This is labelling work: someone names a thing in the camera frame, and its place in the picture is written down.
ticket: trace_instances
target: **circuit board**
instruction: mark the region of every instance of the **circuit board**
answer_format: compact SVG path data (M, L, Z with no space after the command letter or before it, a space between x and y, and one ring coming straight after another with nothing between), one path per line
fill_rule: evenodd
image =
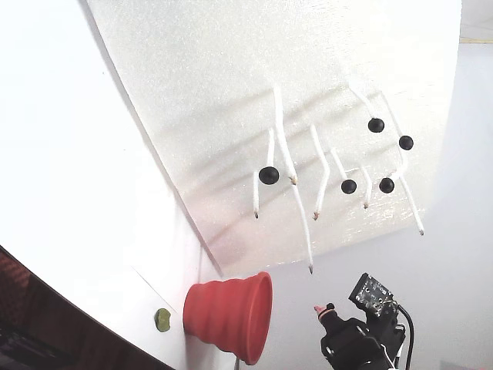
M384 302L392 301L393 296L375 278L364 273L351 292L349 300L368 314L380 317Z

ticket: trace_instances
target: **red cup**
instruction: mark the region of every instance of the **red cup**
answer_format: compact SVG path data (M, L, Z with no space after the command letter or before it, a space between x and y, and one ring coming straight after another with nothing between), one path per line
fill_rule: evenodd
M272 281L267 272L210 281L188 290L183 327L187 334L255 365L267 339L271 311Z

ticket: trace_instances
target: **black round knob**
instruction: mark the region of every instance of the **black round knob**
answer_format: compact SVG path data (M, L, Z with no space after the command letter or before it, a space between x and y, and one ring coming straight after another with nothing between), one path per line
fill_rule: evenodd
M413 148L413 138L407 135L401 136L399 139L399 146L404 150L411 150Z
M382 181L380 182L380 185L378 187L380 187L380 190L382 191L382 193L389 194L389 193L392 193L394 191L395 184L394 184L394 181L392 179L385 177L384 179L382 179Z
M279 171L276 167L264 167L259 172L259 179L266 185L272 185L279 180Z
M368 129L372 133L381 133L385 128L385 123L380 118L372 118L368 122Z
M353 180L344 180L340 188L344 193L352 194L356 191L356 183Z

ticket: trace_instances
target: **yellow-green object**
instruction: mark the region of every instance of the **yellow-green object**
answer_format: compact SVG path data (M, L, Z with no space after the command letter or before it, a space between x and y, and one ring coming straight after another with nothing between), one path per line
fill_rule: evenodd
M169 318L171 314L165 308L160 308L154 315L157 330L164 332L169 330Z

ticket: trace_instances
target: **white cable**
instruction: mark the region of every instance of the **white cable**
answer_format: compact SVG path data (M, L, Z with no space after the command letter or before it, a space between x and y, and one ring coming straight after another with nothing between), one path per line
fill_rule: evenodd
M301 202L300 191L296 185L291 186L293 188L294 197L296 198L296 202L298 204L298 209L300 210L301 220L303 223L303 229L305 233L305 239L307 242L307 251L308 251L308 268L310 269L310 273L314 272L314 257L311 251L311 242L310 242L310 231L308 230L308 222L307 217L305 215L305 209L303 207L303 203Z
M318 138L317 129L314 125L310 125L311 137L314 141L315 149L317 150L317 155L324 168L324 175L320 181L320 188L318 189L317 202L315 203L314 220L317 220L320 212L322 211L322 205L324 204L325 190L327 189L327 182L330 176L330 168L327 159L325 158L324 150L320 145L320 140Z
M401 180L402 187L404 188L404 191L406 192L406 197L407 197L407 200L409 201L409 205L411 206L411 210L413 211L414 219L416 220L419 234L421 236L423 236L424 235L423 223L421 222L421 218L419 217L418 209L416 208L416 203L414 202L414 198L413 198L413 195L411 194L411 190L409 189L409 186L407 185L407 181L404 178L404 174L401 175L401 177L399 177L399 180Z
M399 348L399 351L397 352L396 354L396 358L401 358L401 355L402 355L402 348L404 347L404 343L401 345L401 347Z
M267 167L274 165L274 130L269 129L269 150L267 151Z
M404 153L404 150L399 146L399 142L397 142L397 150L399 151L399 157L401 158L401 165L390 174L389 178L391 178L392 181L399 180L407 170L407 156Z
M367 192L364 197L364 202L363 202L363 207L366 210L370 206L370 200L371 200L371 188L372 188L372 183L371 183L371 177L368 174L368 171L364 166L361 164L360 165L361 172L363 173L364 180L367 182Z
M395 115L391 105L389 104L387 100L387 96L383 91L380 91L382 98L384 98L385 104L387 105L388 111L391 113L392 121L394 122L394 127L397 131L397 134L399 135L399 138L402 136L402 130L401 130L401 125L399 124L399 121L397 119L397 116Z
M259 218L259 173L253 173L253 215Z
M330 149L330 154L334 158L334 162L336 163L336 166L339 170L340 176L342 177L343 180L347 180L346 171L344 170L344 167L342 167L342 163L340 162L339 155L337 154L337 151L335 150L335 148Z
M357 98L361 100L361 102L367 107L367 111L368 113L370 113L370 117L378 118L375 108L373 107L373 105L371 105L370 100L368 100L368 98L365 95L363 95L358 89L356 89L352 82L349 82L348 85L349 85L349 89L353 92L353 94L357 96Z
M409 189L409 186L407 185L407 181L404 178L404 172L407 169L407 155L404 153L404 150L401 148L399 145L399 139L402 136L402 131L401 131L401 126L399 125L399 122L397 121L397 116L395 115L391 105L389 104L387 97L385 96L385 93L381 91L381 95L384 98L385 104L387 105L388 111L391 113L392 117L392 122L394 123L395 130L397 131L397 148L399 150L399 156L401 157L401 165L398 167L398 169L393 172L389 177L395 181L395 180L400 180L402 187L404 188L404 192L406 193L407 201L409 202L409 205L411 206L411 210L414 215L414 219L416 220L416 225L418 226L419 234L422 236L424 235L424 227L423 223L421 222L421 218L419 217L418 209L416 208L416 203L414 202L413 195L411 193L411 189Z
M391 368L395 368L395 367L394 367L394 363L391 361L391 358L390 358L390 357L388 357L387 347L385 347L385 345L382 345L382 344L380 344L380 345L381 345L382 347L384 347L384 354L385 354L385 357L387 358L388 363L389 363L389 364L391 364L391 366L392 366Z
M279 142L280 151L283 154L284 164L287 168L287 176L291 179L291 183L296 185L298 177L294 169L294 163L291 159L290 151L287 147L286 135L283 126L283 100L280 94L279 86L274 86L274 102L276 105L276 134Z

